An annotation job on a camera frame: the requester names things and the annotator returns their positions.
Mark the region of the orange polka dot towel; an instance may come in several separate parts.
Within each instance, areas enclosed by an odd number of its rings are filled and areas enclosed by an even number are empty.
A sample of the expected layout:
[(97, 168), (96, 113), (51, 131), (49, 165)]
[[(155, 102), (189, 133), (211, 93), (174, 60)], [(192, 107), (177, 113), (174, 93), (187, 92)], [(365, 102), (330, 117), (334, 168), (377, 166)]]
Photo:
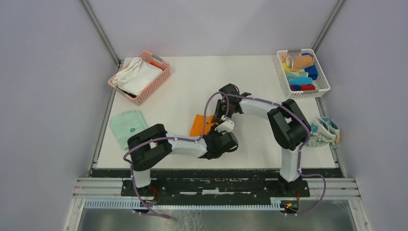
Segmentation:
[(313, 55), (289, 55), (284, 60), (291, 71), (299, 71), (313, 66), (315, 59)]

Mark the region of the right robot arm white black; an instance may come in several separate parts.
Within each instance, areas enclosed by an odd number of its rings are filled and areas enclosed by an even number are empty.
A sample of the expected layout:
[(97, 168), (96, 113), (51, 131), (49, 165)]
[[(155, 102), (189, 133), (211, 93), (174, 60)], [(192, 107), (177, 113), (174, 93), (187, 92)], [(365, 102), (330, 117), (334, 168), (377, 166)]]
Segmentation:
[(291, 196), (297, 191), (296, 180), (301, 175), (299, 152), (310, 138), (310, 125), (297, 103), (288, 99), (274, 103), (240, 93), (233, 84), (219, 89), (222, 99), (218, 100), (213, 121), (215, 130), (231, 132), (234, 128), (233, 114), (248, 114), (269, 121), (273, 136), (281, 147), (280, 177), (278, 191), (283, 196)]

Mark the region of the bright orange towel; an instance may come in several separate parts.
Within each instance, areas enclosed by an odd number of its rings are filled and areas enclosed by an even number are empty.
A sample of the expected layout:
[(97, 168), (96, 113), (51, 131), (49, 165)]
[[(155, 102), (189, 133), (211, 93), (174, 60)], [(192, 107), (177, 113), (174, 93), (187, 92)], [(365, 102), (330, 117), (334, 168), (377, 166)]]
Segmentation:
[(209, 133), (213, 126), (217, 126), (218, 122), (214, 119), (214, 116), (204, 116), (197, 114), (194, 118), (192, 127), (190, 129), (190, 136), (201, 136)]

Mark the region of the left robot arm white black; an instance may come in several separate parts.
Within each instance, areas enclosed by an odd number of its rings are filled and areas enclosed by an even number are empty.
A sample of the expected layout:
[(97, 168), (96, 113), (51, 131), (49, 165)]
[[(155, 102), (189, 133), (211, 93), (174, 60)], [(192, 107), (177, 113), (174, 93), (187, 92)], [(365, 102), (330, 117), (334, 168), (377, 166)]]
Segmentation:
[(217, 159), (238, 149), (239, 143), (231, 132), (214, 128), (203, 136), (177, 136), (163, 124), (156, 124), (127, 140), (124, 160), (131, 163), (133, 190), (145, 196), (151, 191), (151, 168), (168, 155), (187, 155), (201, 159)]

